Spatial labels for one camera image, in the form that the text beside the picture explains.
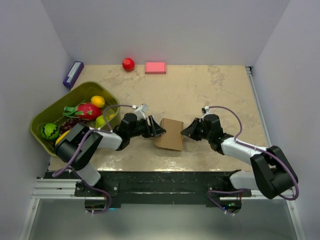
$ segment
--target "red apple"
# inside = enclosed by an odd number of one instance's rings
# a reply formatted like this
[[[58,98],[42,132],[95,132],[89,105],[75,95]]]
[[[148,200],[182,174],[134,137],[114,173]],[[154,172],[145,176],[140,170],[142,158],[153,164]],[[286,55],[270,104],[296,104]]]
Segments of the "red apple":
[[[133,69],[135,69],[135,62],[131,58],[127,57],[123,60],[122,66],[124,70],[126,70],[127,72],[130,72]]]

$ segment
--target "table top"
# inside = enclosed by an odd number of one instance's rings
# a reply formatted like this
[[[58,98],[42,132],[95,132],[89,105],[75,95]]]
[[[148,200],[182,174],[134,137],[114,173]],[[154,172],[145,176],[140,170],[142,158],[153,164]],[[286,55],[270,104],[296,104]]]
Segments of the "table top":
[[[201,117],[203,106],[225,106],[235,111],[243,124],[240,140],[266,146],[261,120],[244,66],[167,65],[167,73],[145,74],[145,66],[137,65],[125,72],[121,65],[86,65],[75,87],[95,81],[110,91],[121,104],[147,104],[146,115],[184,122],[184,127]],[[123,115],[133,110],[122,107]],[[239,131],[236,118],[226,110],[213,109],[223,130],[235,135]],[[98,171],[251,171],[250,165],[233,157],[214,152],[206,140],[183,138],[183,151],[156,147],[153,140],[132,138],[122,151],[97,149],[91,163]],[[65,165],[52,157],[49,171]]]

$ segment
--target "wooden table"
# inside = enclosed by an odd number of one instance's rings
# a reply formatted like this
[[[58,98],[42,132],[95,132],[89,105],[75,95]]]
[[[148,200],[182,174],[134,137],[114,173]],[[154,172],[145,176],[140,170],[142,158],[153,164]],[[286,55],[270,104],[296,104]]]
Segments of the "wooden table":
[[[258,146],[266,140],[244,66],[168,65],[167,74],[146,75],[144,65],[125,72],[120,65],[86,65],[76,86],[87,81],[103,85],[122,104],[148,105],[147,115],[184,122],[187,127],[200,117],[201,107],[220,105],[234,110],[243,123],[239,139]],[[132,109],[121,108],[121,116]],[[239,125],[226,110],[215,109],[226,133],[235,135]],[[123,151],[98,149],[91,159],[99,171],[250,171],[251,166],[211,150],[206,140],[185,137],[183,151],[158,148],[150,138],[135,137]],[[53,157],[49,171],[64,166]]]

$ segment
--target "pink box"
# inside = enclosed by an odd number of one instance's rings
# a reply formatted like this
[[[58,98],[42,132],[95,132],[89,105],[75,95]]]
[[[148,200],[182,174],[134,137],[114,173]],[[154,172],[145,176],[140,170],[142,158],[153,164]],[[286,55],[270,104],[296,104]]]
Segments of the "pink box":
[[[165,62],[146,62],[145,74],[166,74]]]

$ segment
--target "purple box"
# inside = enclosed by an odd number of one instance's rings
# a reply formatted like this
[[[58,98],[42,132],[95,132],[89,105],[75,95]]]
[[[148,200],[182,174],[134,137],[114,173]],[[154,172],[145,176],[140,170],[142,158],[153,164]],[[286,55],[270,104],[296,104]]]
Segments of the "purple box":
[[[85,65],[82,61],[75,61],[68,75],[63,80],[63,85],[65,85],[68,89],[71,89],[75,85],[84,67]]]

